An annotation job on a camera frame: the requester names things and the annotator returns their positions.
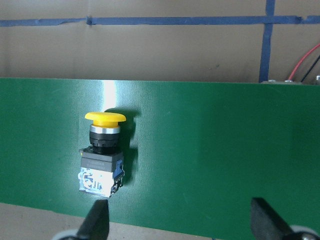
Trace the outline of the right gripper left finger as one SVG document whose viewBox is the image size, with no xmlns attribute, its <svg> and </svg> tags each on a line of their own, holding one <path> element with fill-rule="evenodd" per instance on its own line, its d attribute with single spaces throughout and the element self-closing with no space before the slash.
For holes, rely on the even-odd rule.
<svg viewBox="0 0 320 240">
<path fill-rule="evenodd" d="M 96 200 L 79 227 L 78 240 L 106 240 L 110 231 L 109 203 L 107 199 Z"/>
</svg>

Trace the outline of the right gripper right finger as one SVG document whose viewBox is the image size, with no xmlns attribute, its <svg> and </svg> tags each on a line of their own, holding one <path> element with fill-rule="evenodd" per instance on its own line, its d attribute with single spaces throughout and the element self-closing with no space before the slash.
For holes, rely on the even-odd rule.
<svg viewBox="0 0 320 240">
<path fill-rule="evenodd" d="M 292 228 L 262 197 L 251 199 L 250 229 L 256 240 L 286 240 L 294 234 Z"/>
</svg>

